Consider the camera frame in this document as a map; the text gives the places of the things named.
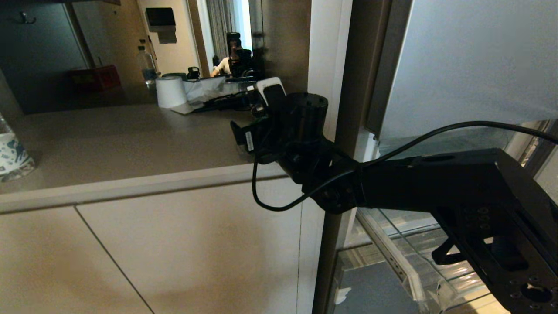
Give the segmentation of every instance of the plastic bottle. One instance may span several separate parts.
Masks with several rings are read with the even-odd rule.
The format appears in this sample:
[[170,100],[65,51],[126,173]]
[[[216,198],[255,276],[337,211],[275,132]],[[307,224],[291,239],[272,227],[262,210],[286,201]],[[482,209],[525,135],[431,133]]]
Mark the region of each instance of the plastic bottle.
[[0,181],[21,178],[35,170],[35,162],[0,114]]
[[155,84],[157,78],[157,70],[155,69],[155,62],[153,56],[145,51],[145,46],[138,46],[138,61],[143,74],[143,79],[147,85]]

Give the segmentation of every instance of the red box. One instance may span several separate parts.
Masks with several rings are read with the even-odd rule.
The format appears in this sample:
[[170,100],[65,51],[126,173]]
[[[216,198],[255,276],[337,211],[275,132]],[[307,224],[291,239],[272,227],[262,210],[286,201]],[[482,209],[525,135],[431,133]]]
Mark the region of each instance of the red box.
[[71,70],[69,73],[78,92],[100,92],[120,86],[120,78],[114,65],[86,70]]

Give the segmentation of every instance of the beige countertop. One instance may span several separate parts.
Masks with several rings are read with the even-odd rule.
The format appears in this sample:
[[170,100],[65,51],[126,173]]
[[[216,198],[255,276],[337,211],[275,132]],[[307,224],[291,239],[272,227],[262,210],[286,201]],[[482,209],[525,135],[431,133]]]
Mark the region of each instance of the beige countertop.
[[[251,159],[231,120],[253,118],[232,110],[183,116],[154,104],[25,116],[13,129],[37,169],[0,183],[0,212],[247,180]],[[262,175],[281,171],[269,166]]]

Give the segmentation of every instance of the black robotic arm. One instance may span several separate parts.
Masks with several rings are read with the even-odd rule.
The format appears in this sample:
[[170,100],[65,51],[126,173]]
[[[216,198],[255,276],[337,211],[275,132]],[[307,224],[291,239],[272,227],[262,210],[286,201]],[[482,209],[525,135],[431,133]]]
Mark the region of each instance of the black robotic arm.
[[[297,93],[269,104],[259,123],[231,122],[237,144],[254,154],[258,204],[283,211],[311,197],[328,213],[354,207],[431,213],[448,235],[432,253],[436,264],[466,259],[512,313],[558,311],[558,208],[514,159],[488,149],[358,163],[323,137],[326,110],[325,98]],[[477,125],[483,123],[501,125]],[[284,207],[257,197],[257,164],[274,161],[305,194]],[[460,253],[448,255],[453,245]]]

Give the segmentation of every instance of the cabinet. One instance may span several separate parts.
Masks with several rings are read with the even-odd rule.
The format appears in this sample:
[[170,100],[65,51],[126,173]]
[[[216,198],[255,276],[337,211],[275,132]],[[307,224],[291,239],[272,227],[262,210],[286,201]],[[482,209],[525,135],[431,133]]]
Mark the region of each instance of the cabinet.
[[0,216],[0,313],[151,313],[72,207]]
[[[300,193],[258,182],[274,206]],[[242,183],[77,208],[155,313],[297,312],[302,205],[264,210]]]

